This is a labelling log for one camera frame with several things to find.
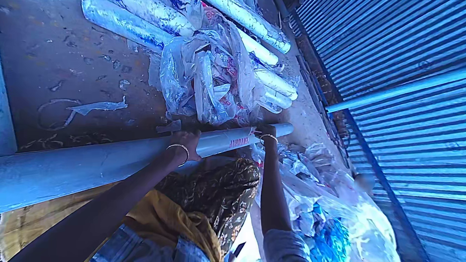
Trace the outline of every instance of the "crumpled plastic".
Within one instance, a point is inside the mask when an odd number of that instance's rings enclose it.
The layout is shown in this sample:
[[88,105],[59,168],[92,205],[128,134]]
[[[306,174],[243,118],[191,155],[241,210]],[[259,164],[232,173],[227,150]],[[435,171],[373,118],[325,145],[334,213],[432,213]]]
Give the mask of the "crumpled plastic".
[[249,126],[258,106],[248,52],[234,24],[205,7],[202,30],[193,37],[174,37],[162,51],[160,81],[167,111],[198,114],[202,123],[220,125],[235,119]]
[[[263,167],[265,152],[262,145],[250,147],[253,160]],[[328,149],[317,143],[304,152],[289,148],[291,146],[279,145],[281,179],[293,230],[305,235],[313,233],[309,227],[311,220],[303,220],[317,203],[331,217],[339,218],[348,230],[350,261],[399,262],[395,234],[387,217],[367,193],[355,188],[348,173],[337,168]],[[259,205],[260,187],[261,184],[256,196]]]

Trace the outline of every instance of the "dirty floor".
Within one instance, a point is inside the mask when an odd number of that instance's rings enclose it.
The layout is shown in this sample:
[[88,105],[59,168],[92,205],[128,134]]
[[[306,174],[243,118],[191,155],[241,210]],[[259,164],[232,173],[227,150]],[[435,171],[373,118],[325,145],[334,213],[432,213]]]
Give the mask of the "dirty floor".
[[[259,5],[264,17],[279,27],[278,12],[271,2],[259,0]],[[148,56],[142,49],[137,53],[128,49],[125,38],[87,21],[81,1],[5,1],[0,7],[0,24],[0,54],[20,152],[161,135],[155,127],[166,125],[166,107],[162,93],[147,83]],[[286,24],[281,27],[293,38]],[[294,39],[286,55],[262,44],[285,64],[285,77],[300,76]],[[130,83],[126,90],[119,87],[121,80]],[[262,110],[265,122],[290,122],[295,131],[286,138],[288,142],[303,146],[324,143],[340,159],[302,79],[298,94],[293,105],[279,115]],[[38,111],[52,99],[88,104],[121,102],[123,96],[127,108],[77,114],[66,128],[57,131],[44,127],[63,124],[69,115],[66,108],[77,104],[58,102]],[[182,121],[184,128],[199,128],[195,117]]]

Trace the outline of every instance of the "corrugated metal sheet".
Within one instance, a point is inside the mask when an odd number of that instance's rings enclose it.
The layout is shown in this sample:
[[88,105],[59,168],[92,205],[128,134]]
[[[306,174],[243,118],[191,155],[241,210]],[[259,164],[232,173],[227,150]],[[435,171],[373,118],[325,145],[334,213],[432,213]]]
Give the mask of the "corrugated metal sheet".
[[[466,1],[305,0],[296,12],[345,100],[466,67]],[[350,111],[430,260],[466,260],[466,81]],[[348,128],[352,162],[373,174]],[[415,261],[380,184],[374,200]]]

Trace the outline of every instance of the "red printed label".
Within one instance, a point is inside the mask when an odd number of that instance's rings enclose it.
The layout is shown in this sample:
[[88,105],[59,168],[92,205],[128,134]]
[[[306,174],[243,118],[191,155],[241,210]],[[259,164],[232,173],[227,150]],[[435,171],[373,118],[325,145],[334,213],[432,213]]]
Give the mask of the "red printed label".
[[241,146],[241,145],[246,145],[248,143],[249,143],[249,137],[230,140],[230,148]]

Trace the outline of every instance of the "bangle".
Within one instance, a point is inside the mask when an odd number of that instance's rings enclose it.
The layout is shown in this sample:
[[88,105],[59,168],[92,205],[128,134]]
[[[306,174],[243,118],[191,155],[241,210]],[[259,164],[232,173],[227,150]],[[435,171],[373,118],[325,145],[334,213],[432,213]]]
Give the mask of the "bangle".
[[187,154],[186,160],[185,160],[181,165],[178,166],[178,167],[180,167],[180,166],[184,165],[184,164],[188,161],[188,159],[189,159],[189,151],[188,151],[188,149],[187,149],[184,145],[182,145],[182,144],[171,144],[171,145],[169,145],[165,150],[169,149],[169,148],[172,147],[172,146],[181,146],[181,147],[184,148],[184,150],[186,150],[186,154]]
[[260,139],[260,140],[264,140],[263,137],[271,137],[271,138],[275,139],[275,141],[276,141],[277,144],[278,144],[278,139],[277,139],[276,137],[274,137],[273,135],[271,135],[271,134],[261,135],[261,136],[259,137],[259,139]]

